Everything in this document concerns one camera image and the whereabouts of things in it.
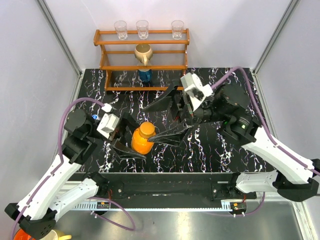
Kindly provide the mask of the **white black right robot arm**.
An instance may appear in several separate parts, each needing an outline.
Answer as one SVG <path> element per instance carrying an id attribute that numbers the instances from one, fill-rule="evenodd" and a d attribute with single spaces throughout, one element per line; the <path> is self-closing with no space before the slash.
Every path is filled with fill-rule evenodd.
<path id="1" fill-rule="evenodd" d="M 152 143 L 179 146 L 195 125 L 219 122 L 218 133 L 228 142 L 250 151 L 274 167 L 271 172 L 236 172 L 226 185 L 226 194 L 239 198 L 253 192 L 276 192 L 302 202 L 317 195 L 315 180 L 318 159 L 304 158 L 271 136 L 262 123 L 248 114 L 248 94 L 238 85 L 224 84 L 213 90 L 210 85 L 187 87 L 181 97 L 177 86 L 167 90 L 144 108 L 145 112 L 170 110 L 178 125 L 149 138 Z"/>

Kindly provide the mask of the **orange bottle cap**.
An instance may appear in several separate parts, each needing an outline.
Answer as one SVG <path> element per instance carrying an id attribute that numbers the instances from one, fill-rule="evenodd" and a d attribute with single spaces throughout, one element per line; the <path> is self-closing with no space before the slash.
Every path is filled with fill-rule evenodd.
<path id="1" fill-rule="evenodd" d="M 148 139 L 156 134 L 155 126 L 151 122 L 143 122 L 139 127 L 139 134 Z"/>

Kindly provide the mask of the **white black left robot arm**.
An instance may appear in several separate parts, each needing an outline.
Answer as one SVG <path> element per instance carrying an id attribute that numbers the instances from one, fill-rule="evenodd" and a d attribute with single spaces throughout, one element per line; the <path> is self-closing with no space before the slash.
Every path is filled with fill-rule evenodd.
<path id="1" fill-rule="evenodd" d="M 89 159 L 97 144 L 94 139 L 110 141 L 111 148 L 119 159 L 145 156 L 125 144 L 125 134 L 133 133 L 138 122 L 127 112 L 120 116 L 105 113 L 101 120 L 94 119 L 82 109 L 75 109 L 63 119 L 69 136 L 41 180 L 18 203 L 9 203 L 5 213 L 29 236 L 36 240 L 44 238 L 55 227 L 56 222 L 69 210 L 84 200 L 106 197 L 109 180 L 98 172 L 88 173 L 76 187 L 61 196 L 58 192 L 68 179 Z"/>

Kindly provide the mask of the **orange juice bottle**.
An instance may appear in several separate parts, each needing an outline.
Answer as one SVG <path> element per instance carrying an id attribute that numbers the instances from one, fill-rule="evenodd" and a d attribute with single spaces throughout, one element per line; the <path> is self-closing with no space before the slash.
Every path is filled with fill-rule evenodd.
<path id="1" fill-rule="evenodd" d="M 136 152 L 142 155 L 147 155 L 151 151 L 154 143 L 149 142 L 149 138 L 144 138 L 140 135 L 139 127 L 134 131 L 132 135 L 131 147 Z"/>

